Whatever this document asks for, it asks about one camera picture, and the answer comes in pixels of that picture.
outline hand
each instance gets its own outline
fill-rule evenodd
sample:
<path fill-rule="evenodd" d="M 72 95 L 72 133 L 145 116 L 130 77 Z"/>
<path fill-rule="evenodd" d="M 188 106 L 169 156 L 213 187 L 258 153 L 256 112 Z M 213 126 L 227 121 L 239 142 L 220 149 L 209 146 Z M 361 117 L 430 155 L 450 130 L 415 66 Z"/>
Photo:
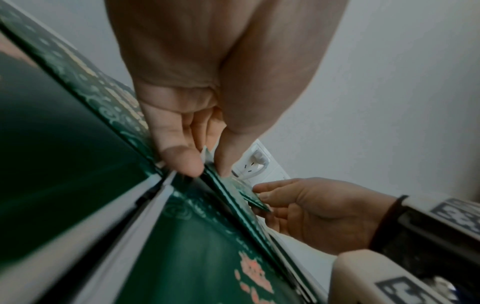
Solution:
<path fill-rule="evenodd" d="M 258 184 L 262 202 L 253 208 L 271 229 L 330 254 L 367 248 L 396 198 L 355 184 L 324 179 L 290 179 Z"/>
<path fill-rule="evenodd" d="M 136 95 L 162 159 L 220 175 L 297 99 L 347 0 L 105 0 Z"/>

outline qr-like tag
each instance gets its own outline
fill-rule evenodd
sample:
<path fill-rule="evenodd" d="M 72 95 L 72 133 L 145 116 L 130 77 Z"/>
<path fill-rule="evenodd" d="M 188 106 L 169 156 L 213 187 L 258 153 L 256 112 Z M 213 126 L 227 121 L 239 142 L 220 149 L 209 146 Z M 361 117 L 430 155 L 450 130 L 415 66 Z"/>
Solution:
<path fill-rule="evenodd" d="M 395 304 L 442 304 L 406 276 L 375 283 Z"/>
<path fill-rule="evenodd" d="M 460 226 L 468 231 L 480 235 L 480 216 L 476 213 L 460 209 L 451 203 L 443 202 L 431 210 L 431 213 L 438 215 L 447 221 Z"/>

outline fingernail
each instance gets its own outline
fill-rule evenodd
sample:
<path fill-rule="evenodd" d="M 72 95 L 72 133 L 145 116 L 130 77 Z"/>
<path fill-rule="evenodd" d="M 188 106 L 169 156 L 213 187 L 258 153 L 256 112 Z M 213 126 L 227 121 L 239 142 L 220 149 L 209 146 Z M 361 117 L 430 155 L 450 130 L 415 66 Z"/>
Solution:
<path fill-rule="evenodd" d="M 265 202 L 269 199 L 270 192 L 262 192 L 258 195 L 258 198 L 262 201 Z"/>

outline black wristband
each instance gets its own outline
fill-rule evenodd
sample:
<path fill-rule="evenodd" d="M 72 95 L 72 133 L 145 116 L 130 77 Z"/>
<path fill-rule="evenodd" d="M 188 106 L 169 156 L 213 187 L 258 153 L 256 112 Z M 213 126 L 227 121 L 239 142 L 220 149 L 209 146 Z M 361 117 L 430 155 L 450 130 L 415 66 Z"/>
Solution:
<path fill-rule="evenodd" d="M 392 236 L 397 235 L 401 231 L 402 228 L 398 225 L 397 219 L 406 209 L 402 206 L 402 202 L 407 197 L 408 195 L 402 195 L 393 203 L 390 209 L 388 209 L 371 239 L 370 246 L 368 247 L 370 250 L 380 252 L 385 244 L 392 239 Z"/>

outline white plug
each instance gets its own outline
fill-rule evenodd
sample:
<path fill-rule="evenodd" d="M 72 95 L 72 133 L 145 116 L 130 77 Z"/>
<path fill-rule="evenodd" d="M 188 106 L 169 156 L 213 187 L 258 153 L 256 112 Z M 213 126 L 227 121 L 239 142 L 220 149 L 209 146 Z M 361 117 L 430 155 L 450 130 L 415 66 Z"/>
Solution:
<path fill-rule="evenodd" d="M 269 164 L 269 157 L 266 156 L 262 150 L 258 149 L 252 154 L 248 164 L 246 164 L 242 169 L 240 178 L 249 179 L 254 176 L 260 175 L 267 169 Z"/>

